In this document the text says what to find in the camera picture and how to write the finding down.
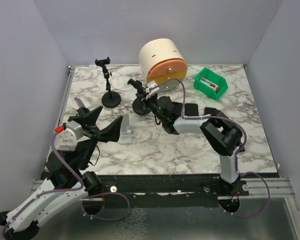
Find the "black round-base phone stand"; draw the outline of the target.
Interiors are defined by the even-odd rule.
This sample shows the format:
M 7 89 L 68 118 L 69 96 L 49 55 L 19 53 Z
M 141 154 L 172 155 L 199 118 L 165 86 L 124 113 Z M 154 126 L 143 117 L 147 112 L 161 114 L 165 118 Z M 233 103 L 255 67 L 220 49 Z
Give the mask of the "black round-base phone stand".
M 139 80 L 133 80 L 132 78 L 130 78 L 128 80 L 127 84 L 133 86 L 137 90 L 137 93 L 135 94 L 136 99 L 132 103 L 133 111 L 137 115 L 140 115 L 140 116 L 148 115 L 151 111 L 149 110 L 149 108 L 145 107 L 142 102 L 143 97 L 146 96 L 145 89 L 142 85 L 142 82 Z

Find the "silver folding phone stand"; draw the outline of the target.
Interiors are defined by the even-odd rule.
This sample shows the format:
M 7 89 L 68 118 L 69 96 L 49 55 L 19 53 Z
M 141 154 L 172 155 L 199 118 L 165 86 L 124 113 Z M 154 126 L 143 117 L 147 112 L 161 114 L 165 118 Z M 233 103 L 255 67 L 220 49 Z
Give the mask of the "silver folding phone stand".
M 121 145 L 131 144 L 133 141 L 133 133 L 131 129 L 130 116 L 128 113 L 117 114 L 116 117 L 122 116 L 120 127 L 120 136 L 118 143 Z

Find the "silver phone with dark screen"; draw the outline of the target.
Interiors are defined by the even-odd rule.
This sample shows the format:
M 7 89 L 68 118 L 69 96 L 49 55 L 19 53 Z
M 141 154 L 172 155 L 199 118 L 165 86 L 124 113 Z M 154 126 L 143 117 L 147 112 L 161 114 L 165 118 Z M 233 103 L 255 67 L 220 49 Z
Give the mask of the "silver phone with dark screen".
M 181 111 L 182 111 L 183 104 L 181 102 L 175 102 L 175 101 L 173 101 L 172 103 L 174 105 L 174 114 L 177 117 L 180 117 L 181 116 Z

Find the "black adjustable phone stand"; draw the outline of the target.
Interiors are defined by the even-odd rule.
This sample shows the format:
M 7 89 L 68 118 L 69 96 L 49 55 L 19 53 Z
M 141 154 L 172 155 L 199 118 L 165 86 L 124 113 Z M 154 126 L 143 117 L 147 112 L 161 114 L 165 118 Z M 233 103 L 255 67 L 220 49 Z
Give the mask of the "black adjustable phone stand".
M 112 91 L 109 78 L 112 73 L 108 71 L 107 65 L 109 65 L 111 59 L 109 57 L 105 59 L 95 59 L 95 65 L 102 68 L 103 77 L 106 80 L 105 90 L 106 93 L 102 96 L 101 102 L 104 107 L 113 109 L 121 103 L 121 96 L 119 93 Z

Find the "purple phone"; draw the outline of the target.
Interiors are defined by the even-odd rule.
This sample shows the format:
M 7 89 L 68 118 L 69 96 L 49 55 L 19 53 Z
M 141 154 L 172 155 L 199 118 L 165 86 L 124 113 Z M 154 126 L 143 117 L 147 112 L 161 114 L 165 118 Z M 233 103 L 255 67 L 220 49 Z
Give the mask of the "purple phone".
M 84 107 L 85 107 L 85 105 L 84 105 L 84 103 L 82 102 L 81 99 L 75 97 L 75 98 L 74 98 L 74 101 L 75 101 L 75 103 L 77 104 L 78 108 L 84 108 Z

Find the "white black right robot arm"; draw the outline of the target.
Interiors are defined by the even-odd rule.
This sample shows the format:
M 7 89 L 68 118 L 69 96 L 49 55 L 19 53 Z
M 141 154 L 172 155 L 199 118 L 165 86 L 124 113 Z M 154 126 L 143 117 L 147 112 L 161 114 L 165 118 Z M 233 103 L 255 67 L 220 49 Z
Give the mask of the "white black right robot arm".
M 242 137 L 246 133 L 236 122 L 220 110 L 203 116 L 183 116 L 177 104 L 169 96 L 158 95 L 147 87 L 139 86 L 135 94 L 141 107 L 152 112 L 156 123 L 171 135 L 203 134 L 220 159 L 221 173 L 219 189 L 230 196 L 238 189 L 239 177 L 237 153 L 243 147 Z

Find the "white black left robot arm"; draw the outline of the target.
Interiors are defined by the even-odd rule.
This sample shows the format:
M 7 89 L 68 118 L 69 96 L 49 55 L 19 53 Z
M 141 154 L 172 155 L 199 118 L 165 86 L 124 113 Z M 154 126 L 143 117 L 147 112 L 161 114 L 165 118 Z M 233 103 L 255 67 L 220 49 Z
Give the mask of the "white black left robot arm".
M 103 107 L 89 110 L 81 106 L 75 116 L 54 130 L 53 137 L 66 133 L 76 141 L 74 150 L 57 150 L 51 144 L 46 178 L 21 205 L 0 212 L 0 225 L 5 240 L 30 240 L 55 214 L 84 198 L 101 197 L 107 193 L 97 174 L 87 171 L 99 142 L 118 142 L 123 116 L 119 115 L 107 127 L 96 125 Z

